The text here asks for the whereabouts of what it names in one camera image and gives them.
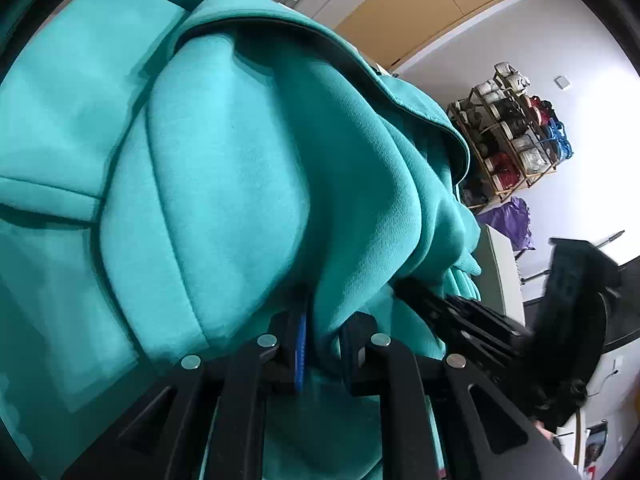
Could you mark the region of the person right hand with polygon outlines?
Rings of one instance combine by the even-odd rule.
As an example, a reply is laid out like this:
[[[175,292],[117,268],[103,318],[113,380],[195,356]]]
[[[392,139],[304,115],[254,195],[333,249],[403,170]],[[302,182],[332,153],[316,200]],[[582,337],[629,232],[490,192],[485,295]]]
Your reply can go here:
[[[534,420],[533,424],[535,426],[535,428],[549,441],[552,441],[553,438],[555,437],[555,434],[552,431],[549,431],[548,429],[544,428],[544,424],[542,422],[540,422],[539,420]]]

